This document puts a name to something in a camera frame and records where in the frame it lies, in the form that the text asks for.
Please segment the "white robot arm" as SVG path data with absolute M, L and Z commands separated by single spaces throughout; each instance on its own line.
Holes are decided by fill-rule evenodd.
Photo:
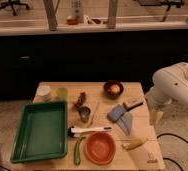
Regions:
M 162 108 L 172 100 L 188 106 L 188 63 L 179 62 L 157 70 L 152 77 L 153 86 L 145 94 L 150 124 L 155 126 L 163 116 Z

